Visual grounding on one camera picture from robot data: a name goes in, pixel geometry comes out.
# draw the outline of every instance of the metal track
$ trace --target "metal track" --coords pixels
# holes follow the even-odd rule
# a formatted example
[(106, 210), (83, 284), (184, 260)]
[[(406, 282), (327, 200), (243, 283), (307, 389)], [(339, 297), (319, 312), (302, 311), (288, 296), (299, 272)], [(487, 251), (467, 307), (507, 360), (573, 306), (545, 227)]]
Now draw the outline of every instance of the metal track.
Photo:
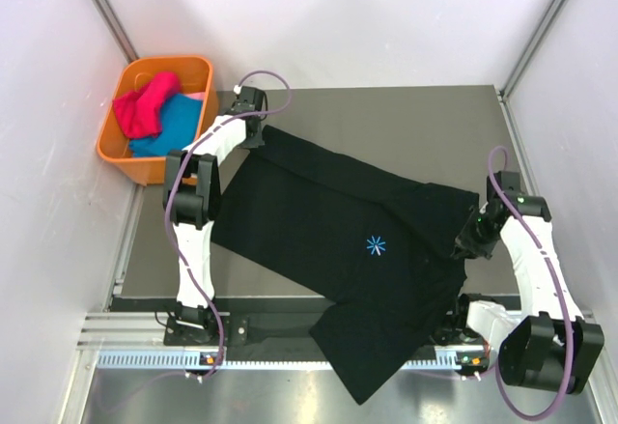
[[(197, 351), (103, 351), (98, 355), (99, 369), (170, 369), (170, 370), (209, 370), (203, 364), (204, 355), (210, 356), (216, 349)], [(408, 361), (401, 370), (455, 371), (461, 369), (457, 364), (457, 351), (438, 350), (433, 360)], [(331, 371), (327, 361), (224, 361), (219, 367), (223, 370), (237, 371)]]

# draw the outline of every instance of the orange basket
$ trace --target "orange basket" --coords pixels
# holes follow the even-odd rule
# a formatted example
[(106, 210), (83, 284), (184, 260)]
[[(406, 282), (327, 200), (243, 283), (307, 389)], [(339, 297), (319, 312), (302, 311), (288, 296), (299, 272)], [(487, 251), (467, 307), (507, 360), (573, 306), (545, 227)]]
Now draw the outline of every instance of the orange basket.
[[(212, 125), (219, 109), (219, 100), (212, 84), (212, 65), (204, 57), (179, 55), (136, 60), (123, 71), (114, 93), (114, 99), (128, 91), (140, 89), (160, 71), (173, 71), (181, 81), (181, 92), (184, 94), (205, 93), (202, 113), (195, 133), (195, 139), (197, 139)], [(163, 184), (165, 157), (133, 158), (128, 148), (128, 139), (118, 126), (111, 103), (98, 136), (97, 152), (103, 160), (120, 168), (138, 184)]]

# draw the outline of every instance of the blue logo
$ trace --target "blue logo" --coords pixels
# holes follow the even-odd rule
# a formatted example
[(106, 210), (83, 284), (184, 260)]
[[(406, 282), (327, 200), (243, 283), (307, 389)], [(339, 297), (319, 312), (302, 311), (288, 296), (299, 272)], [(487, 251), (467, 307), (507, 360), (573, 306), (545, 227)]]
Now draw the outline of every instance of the blue logo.
[(386, 242), (382, 240), (380, 236), (378, 236), (377, 239), (374, 236), (371, 236), (370, 239), (367, 239), (367, 243), (369, 243), (369, 245), (367, 245), (367, 250), (371, 250), (372, 255), (377, 253), (378, 256), (380, 256), (381, 252), (386, 251), (386, 247), (384, 247)]

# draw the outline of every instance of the black bracket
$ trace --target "black bracket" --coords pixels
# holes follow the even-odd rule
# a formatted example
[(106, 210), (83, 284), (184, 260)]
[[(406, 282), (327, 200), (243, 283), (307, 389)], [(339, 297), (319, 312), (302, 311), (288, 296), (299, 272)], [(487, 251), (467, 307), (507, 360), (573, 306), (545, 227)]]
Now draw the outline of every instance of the black bracket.
[[(498, 185), (509, 202), (524, 216), (540, 216), (551, 221), (551, 213), (543, 197), (526, 195), (521, 190), (520, 173), (499, 171), (495, 174)], [(487, 177), (487, 205), (475, 207), (462, 231), (455, 238), (453, 258), (491, 258), (493, 249), (500, 240), (500, 231), (511, 212), (498, 197), (490, 177)]]
[(476, 376), (477, 374), (485, 373), (490, 369), (490, 359), (487, 356), (478, 355), (464, 355), (458, 358), (457, 363), (461, 366), (461, 369), (457, 369), (456, 373), (460, 376)]
[[(248, 112), (259, 112), (266, 100), (266, 93), (251, 86), (242, 86), (240, 93), (232, 106), (225, 112), (226, 115), (240, 115)], [(246, 125), (246, 139), (239, 145), (244, 149), (254, 149), (264, 145), (262, 139), (261, 115), (252, 115), (244, 119)]]
[[(170, 151), (165, 159), (164, 209), (186, 155), (186, 151)], [(171, 219), (174, 224), (192, 224), (200, 230), (206, 223), (213, 221), (221, 209), (221, 185), (216, 156), (192, 155), (183, 172), (183, 178), (188, 179), (193, 175), (196, 176), (196, 184), (179, 185), (172, 204)]]
[[(575, 341), (573, 369), (567, 393), (580, 393), (604, 345), (603, 330), (581, 318), (572, 322)], [(500, 376), (509, 385), (557, 391), (565, 366), (564, 321), (547, 313), (528, 316), (502, 342)]]
[(210, 309), (192, 308), (177, 302), (167, 319), (163, 345), (194, 347), (210, 345), (218, 338), (216, 319)]
[(447, 313), (440, 326), (432, 333), (431, 339), (438, 345), (457, 345), (473, 343), (480, 335), (467, 327), (467, 313), (472, 301), (492, 301), (498, 303), (493, 297), (481, 294), (461, 294), (455, 301), (452, 312)]

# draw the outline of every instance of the black t-shirt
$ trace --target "black t-shirt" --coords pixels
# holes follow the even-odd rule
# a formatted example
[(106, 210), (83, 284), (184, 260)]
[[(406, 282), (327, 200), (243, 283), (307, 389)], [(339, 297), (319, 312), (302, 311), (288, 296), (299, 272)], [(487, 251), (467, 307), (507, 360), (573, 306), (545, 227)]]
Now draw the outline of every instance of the black t-shirt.
[(465, 280), (451, 254), (478, 194), (421, 184), (274, 127), (223, 196), (212, 241), (336, 302), (311, 328), (365, 402), (423, 345)]

